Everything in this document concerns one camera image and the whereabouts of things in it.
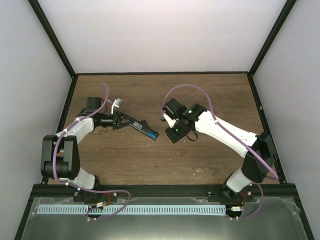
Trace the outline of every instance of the wooden floor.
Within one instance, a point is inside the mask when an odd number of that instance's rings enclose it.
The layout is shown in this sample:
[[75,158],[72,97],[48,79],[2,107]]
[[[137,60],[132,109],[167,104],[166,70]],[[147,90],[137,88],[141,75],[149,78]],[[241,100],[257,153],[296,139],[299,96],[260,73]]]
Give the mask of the wooden floor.
[[[81,167],[97,175],[102,184],[222,184],[242,165],[231,148],[207,135],[200,133],[196,142],[184,138],[173,144],[168,139],[167,126],[160,121],[162,102],[179,84],[203,88],[219,118],[257,134],[263,131],[245,74],[79,76],[66,126],[86,107],[87,97],[102,96],[101,83],[108,84],[110,100],[123,100],[121,112],[147,120],[160,133],[157,141],[129,126],[87,135],[79,144]],[[182,87],[171,97],[187,107],[193,103],[208,107],[195,88]]]

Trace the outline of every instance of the wire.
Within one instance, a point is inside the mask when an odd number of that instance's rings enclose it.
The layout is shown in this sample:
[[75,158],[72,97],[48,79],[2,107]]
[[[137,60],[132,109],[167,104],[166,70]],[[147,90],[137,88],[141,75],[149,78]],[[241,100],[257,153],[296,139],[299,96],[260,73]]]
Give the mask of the wire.
[[[262,187],[260,186],[259,183],[254,182],[254,184],[256,184],[256,185],[258,186],[258,188],[260,189],[260,193],[261,193],[260,205],[258,206],[258,208],[257,208],[253,213],[250,213],[250,214],[247,215],[247,216],[239,217],[237,220],[244,220],[244,219],[248,219],[248,218],[252,217],[253,215],[257,214],[257,212],[259,212],[260,209],[261,209],[261,207],[262,207],[262,204],[263,204],[264,198],[265,198],[265,196],[264,196],[264,191],[262,190]],[[236,218],[232,218],[232,217],[230,217],[228,214],[225,214],[225,216],[226,216],[227,218],[229,218],[229,219],[236,220]]]
[[243,203],[242,203],[242,207],[243,207],[243,209],[245,209],[245,204],[246,204],[246,196],[245,196],[245,194],[243,193],[243,192],[241,192],[240,193],[240,195],[242,196],[242,198],[243,198]]
[[55,143],[55,146],[54,146],[54,149],[53,149],[53,156],[52,156],[52,171],[53,171],[53,178],[56,182],[58,183],[64,183],[64,184],[68,184],[72,187],[75,187],[77,188],[78,190],[83,190],[83,191],[87,191],[87,192],[90,192],[90,193],[96,193],[96,194],[109,194],[109,193],[126,193],[128,195],[128,202],[125,203],[125,205],[123,205],[123,207],[121,207],[118,211],[114,212],[113,214],[109,215],[109,216],[105,216],[105,217],[99,217],[98,220],[103,220],[103,219],[108,219],[108,218],[111,218],[113,216],[115,216],[116,214],[118,214],[119,212],[121,212],[129,203],[130,203],[130,200],[131,200],[131,194],[130,192],[128,192],[127,190],[121,190],[121,189],[117,189],[117,190],[107,190],[107,191],[97,191],[97,190],[92,190],[92,189],[88,189],[88,188],[85,188],[85,187],[80,187],[72,182],[69,182],[68,180],[67,181],[61,181],[59,180],[58,178],[58,175],[57,175],[57,153],[58,153],[58,148],[59,148],[59,145],[60,145],[60,142],[62,140],[62,138],[64,137],[64,135],[70,130],[72,129],[72,127],[74,125],[76,125],[77,123],[85,120],[85,119],[88,119],[90,118],[91,116],[97,114],[100,112],[100,110],[107,104],[107,101],[108,101],[108,96],[109,96],[109,88],[108,88],[108,85],[106,83],[102,83],[101,85],[101,88],[102,87],[105,87],[105,90],[106,90],[106,93],[105,93],[105,99],[104,99],[104,102],[103,104],[94,112],[90,113],[89,115],[87,116],[84,116],[84,117],[80,117],[80,118],[77,118],[73,123],[71,123],[66,129],[64,129],[62,131],[62,133],[60,134],[60,136],[58,137],[58,139],[56,140],[56,143]]
[[206,99],[208,100],[208,103],[209,103],[209,108],[210,108],[210,112],[212,114],[212,117],[213,117],[213,120],[215,121],[215,123],[220,127],[222,128],[227,134],[229,134],[231,137],[233,137],[235,140],[237,140],[242,146],[244,146],[250,153],[252,153],[273,175],[274,177],[278,180],[279,177],[277,175],[277,173],[262,159],[261,156],[259,156],[250,146],[248,146],[247,144],[245,144],[243,141],[241,141],[237,136],[235,136],[232,132],[230,132],[228,129],[226,129],[218,120],[217,120],[217,116],[215,115],[214,113],[214,109],[212,107],[212,103],[211,103],[211,99],[209,97],[209,95],[205,92],[205,90],[203,90],[202,88],[196,86],[196,85],[192,85],[192,84],[181,84],[181,85],[178,85],[178,86],[175,86],[174,88],[172,88],[167,94],[166,96],[164,97],[164,100],[162,102],[162,107],[161,107],[161,117],[164,116],[164,113],[162,111],[162,108],[164,107],[165,105],[165,102],[167,100],[167,97],[169,96],[169,94],[177,89],[177,88],[180,88],[180,87],[193,87],[193,88],[196,88],[198,90],[200,90],[204,96],[206,97]]
[[197,141],[198,140],[198,134],[195,132],[195,131],[192,131],[193,133],[194,133],[194,135],[195,135],[195,139],[191,139],[189,136],[188,136],[188,134],[186,134],[185,136],[186,136],[186,138],[188,139],[188,140],[190,140],[191,142],[195,142],[195,141]]
[[89,135],[92,135],[92,136],[103,135],[108,131],[108,127],[106,127],[106,130],[104,132],[102,132],[102,133],[93,134],[95,132],[95,130],[96,129],[93,129],[92,132],[89,132]]
[[109,197],[109,201],[108,201],[108,203],[107,203],[106,205],[107,205],[107,206],[110,205],[111,202],[112,202],[112,197],[111,197],[111,195],[110,195],[109,193],[102,193],[101,195],[102,195],[102,196],[108,196],[108,197]]

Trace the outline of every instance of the black frame edge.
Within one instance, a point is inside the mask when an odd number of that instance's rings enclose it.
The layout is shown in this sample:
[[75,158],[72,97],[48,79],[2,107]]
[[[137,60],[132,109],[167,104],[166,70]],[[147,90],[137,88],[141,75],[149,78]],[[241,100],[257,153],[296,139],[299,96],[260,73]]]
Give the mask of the black frame edge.
[[247,74],[247,71],[137,71],[137,72],[83,72],[77,76],[117,75],[201,75],[201,74]]
[[19,227],[18,227],[18,229],[17,229],[17,231],[15,233],[14,240],[22,239],[22,236],[24,234],[25,227],[26,227],[26,224],[27,224],[27,220],[28,220],[28,217],[29,217],[29,213],[30,213],[30,210],[31,210],[31,207],[32,207],[32,203],[33,203],[33,200],[29,199],[27,204],[26,204],[26,206],[25,206],[25,209],[24,209],[24,212],[23,212]]
[[61,117],[59,120],[59,124],[58,127],[56,129],[56,132],[61,132],[64,129],[65,123],[66,123],[66,119],[67,119],[67,115],[68,115],[68,111],[70,108],[70,104],[72,101],[72,97],[74,95],[75,89],[76,89],[76,85],[77,85],[77,81],[78,81],[78,76],[76,75],[75,78],[72,79],[70,87],[69,87],[69,91],[67,93],[66,99],[65,99],[65,103],[62,109],[62,113],[61,113]]
[[256,71],[258,70],[260,64],[262,63],[263,59],[265,58],[269,48],[271,47],[272,43],[274,42],[276,36],[278,35],[278,32],[280,31],[281,27],[285,23],[287,17],[289,16],[292,8],[294,7],[297,0],[287,0],[276,19],[268,37],[266,38],[259,54],[257,55],[256,59],[254,60],[254,63],[249,71],[250,74],[253,76],[255,75]]
[[298,199],[294,198],[294,203],[300,210],[299,215],[300,215],[301,222],[303,224],[303,228],[304,228],[307,239],[308,240],[315,240],[314,234],[312,233],[305,209],[301,203],[300,198],[298,198]]
[[67,55],[65,54],[65,51],[63,50],[53,28],[51,27],[44,11],[42,10],[40,3],[38,0],[28,0],[29,4],[31,5],[35,15],[39,19],[43,29],[45,30],[46,34],[48,35],[52,45],[54,46],[56,52],[58,53],[61,61],[63,62],[66,70],[70,74],[71,78],[74,78],[76,76],[76,73],[71,66],[71,63],[69,62]]
[[[256,84],[255,84],[254,78],[250,73],[247,74],[247,77],[248,77],[249,85],[250,85],[250,88],[251,88],[251,91],[252,91],[252,95],[253,95],[253,98],[254,98],[254,102],[255,102],[255,105],[256,105],[256,109],[257,109],[257,111],[259,113],[259,117],[260,117],[260,121],[261,121],[263,130],[264,130],[265,133],[269,134],[271,136],[271,138],[272,138],[270,127],[268,125],[268,121],[267,121],[267,117],[266,117],[264,108],[262,107],[262,104],[261,104],[261,100],[260,100],[260,97],[259,97],[259,94],[258,94],[258,91],[257,91],[257,88],[256,88]],[[276,173],[277,173],[277,175],[279,177],[279,183],[285,184],[287,182],[286,175],[285,175],[284,169],[283,169],[283,167],[281,165],[281,161],[280,161],[277,149],[275,150],[275,152],[276,152],[276,155],[277,155],[277,161],[275,161],[275,163],[274,163],[274,168],[275,168],[275,171],[276,171]]]

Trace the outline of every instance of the black object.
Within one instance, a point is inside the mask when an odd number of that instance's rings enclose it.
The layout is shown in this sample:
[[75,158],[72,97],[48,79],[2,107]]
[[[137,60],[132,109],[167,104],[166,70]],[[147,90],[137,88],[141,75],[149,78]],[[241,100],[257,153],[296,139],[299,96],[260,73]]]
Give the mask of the black object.
[[256,71],[258,70],[260,64],[262,63],[263,59],[265,58],[269,48],[271,47],[272,43],[276,39],[276,36],[278,35],[282,25],[285,23],[288,15],[290,14],[292,8],[294,7],[297,0],[287,0],[276,19],[268,37],[266,38],[258,56],[253,62],[253,65],[249,71],[251,75],[255,75]]
[[168,127],[165,130],[166,135],[175,144],[189,132],[196,131],[195,123],[199,120],[198,117],[207,109],[199,104],[193,104],[187,108],[179,103],[175,98],[171,98],[162,108],[163,112],[171,119],[176,120],[173,127]]
[[39,19],[43,29],[45,30],[46,34],[48,35],[53,47],[55,48],[56,52],[58,53],[61,61],[63,62],[66,70],[68,71],[71,78],[76,77],[76,73],[69,62],[65,51],[63,50],[54,30],[52,29],[44,11],[42,10],[38,0],[28,0],[29,4],[31,5],[34,13],[36,14],[37,18]]
[[[77,117],[87,116],[93,113],[101,106],[102,99],[99,97],[88,97],[86,108],[82,109]],[[153,140],[157,140],[159,133],[152,130],[146,120],[138,121],[134,117],[127,114],[115,111],[113,114],[97,113],[92,116],[94,128],[96,127],[112,127],[112,129],[123,129],[127,126],[134,128],[135,130],[143,133]]]
[[[262,157],[262,159],[272,167],[277,160],[276,148],[272,138],[263,132],[257,137],[251,148]],[[243,175],[254,183],[262,183],[269,170],[250,152],[244,157],[241,167]]]
[[[47,178],[54,178],[53,174],[53,151],[55,142],[58,137],[56,135],[47,135],[42,141],[41,154],[41,174]],[[56,174],[57,177],[74,180],[80,171],[80,157],[76,136],[63,137],[59,146],[58,153],[62,152],[63,156],[56,157]]]
[[229,178],[231,177],[233,173],[231,173],[227,179],[224,181],[224,183],[222,184],[221,186],[221,189],[222,189],[222,193],[223,195],[229,199],[230,201],[236,199],[236,198],[239,198],[240,197],[240,192],[234,192],[232,191],[228,186],[227,186],[227,181],[229,180]]

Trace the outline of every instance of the white cable clip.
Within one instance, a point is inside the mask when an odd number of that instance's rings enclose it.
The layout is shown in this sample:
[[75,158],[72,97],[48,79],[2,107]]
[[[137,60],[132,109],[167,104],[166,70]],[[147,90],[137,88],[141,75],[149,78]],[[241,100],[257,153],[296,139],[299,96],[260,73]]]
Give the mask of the white cable clip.
[[102,207],[104,205],[104,202],[102,201],[102,202],[98,202],[97,204],[96,204],[96,207],[97,208],[100,208],[100,207]]
[[122,103],[122,99],[117,98],[116,100],[114,100],[112,106],[111,106],[111,114],[114,114],[114,108],[120,108],[120,105]]

